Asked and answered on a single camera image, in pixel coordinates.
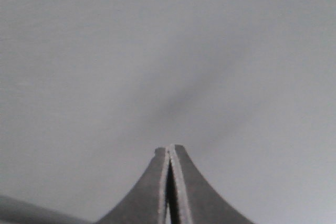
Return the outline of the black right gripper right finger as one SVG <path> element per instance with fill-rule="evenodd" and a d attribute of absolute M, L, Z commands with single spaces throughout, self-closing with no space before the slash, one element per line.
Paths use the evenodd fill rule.
<path fill-rule="evenodd" d="M 171 223 L 252 223 L 208 183 L 182 145 L 169 147 L 167 200 Z"/>

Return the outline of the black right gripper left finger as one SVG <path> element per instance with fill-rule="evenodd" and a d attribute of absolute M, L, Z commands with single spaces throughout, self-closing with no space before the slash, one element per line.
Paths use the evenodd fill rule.
<path fill-rule="evenodd" d="M 159 147 L 127 195 L 97 223 L 165 223 L 170 158 Z"/>

